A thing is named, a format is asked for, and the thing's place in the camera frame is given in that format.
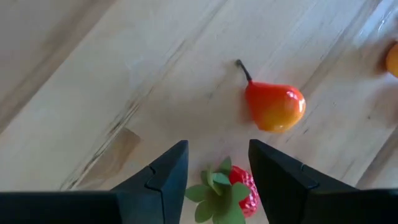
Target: orange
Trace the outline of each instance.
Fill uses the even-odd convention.
[[[398,77],[398,44],[393,46],[386,58],[387,71]]]

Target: fake fruit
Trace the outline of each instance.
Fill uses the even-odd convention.
[[[274,85],[252,81],[242,61],[248,80],[245,98],[257,127],[263,131],[281,133],[294,126],[304,115],[305,99],[301,92],[289,85]]]
[[[212,219],[214,224],[242,224],[257,210],[260,200],[253,178],[232,166],[230,157],[215,171],[211,168],[202,171],[201,181],[202,184],[185,190],[185,196],[198,203],[197,223]]]
[[[391,74],[398,77],[398,44],[390,49],[386,58],[386,67]]]
[[[240,201],[239,206],[241,207],[245,218],[249,218],[254,215],[258,208],[259,193],[257,192],[253,176],[246,170],[242,170],[237,166],[232,166],[231,173],[229,173],[229,181],[231,184],[240,182],[250,189],[249,196]]]

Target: wooden table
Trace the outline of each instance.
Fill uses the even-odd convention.
[[[0,190],[108,189],[180,139],[192,185],[227,155],[248,169],[252,138],[362,189],[398,186],[398,79],[381,66],[398,1],[34,1],[0,7]],[[257,130],[237,58],[299,88],[301,122]]]

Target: artificial strawberry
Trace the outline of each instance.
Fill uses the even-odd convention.
[[[185,191],[187,198],[198,203],[197,223],[212,219],[214,224],[242,224],[256,212],[259,199],[253,177],[232,166],[231,158],[226,158],[215,171],[202,171],[201,181]]]
[[[240,182],[250,189],[250,195],[240,201],[239,206],[242,208],[245,218],[254,215],[258,208],[259,194],[253,176],[246,170],[242,170],[237,166],[232,166],[232,170],[229,173],[229,181],[231,184]]]

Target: light wooden surface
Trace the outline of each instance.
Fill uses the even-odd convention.
[[[180,139],[190,143],[191,185],[227,155],[248,169],[251,138],[348,184],[397,187],[398,79],[381,68],[398,37],[397,7],[115,0],[0,134],[0,190],[108,189]],[[237,58],[256,80],[302,90],[298,125],[284,134],[256,129]],[[113,152],[123,159],[109,171]],[[194,208],[186,201],[182,223],[193,222]],[[249,220],[264,222],[262,210]]]

